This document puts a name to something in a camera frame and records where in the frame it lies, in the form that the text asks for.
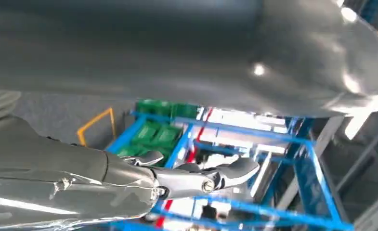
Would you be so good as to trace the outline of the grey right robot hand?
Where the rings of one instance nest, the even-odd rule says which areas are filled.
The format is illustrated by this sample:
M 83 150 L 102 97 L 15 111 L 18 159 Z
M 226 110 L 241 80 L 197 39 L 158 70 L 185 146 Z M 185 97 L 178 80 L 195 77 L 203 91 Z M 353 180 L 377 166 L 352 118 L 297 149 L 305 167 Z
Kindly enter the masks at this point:
M 277 116 L 378 111 L 378 32 L 334 0 L 0 0 L 0 230 L 140 218 L 158 199 L 241 184 L 38 135 L 21 92 L 158 98 Z

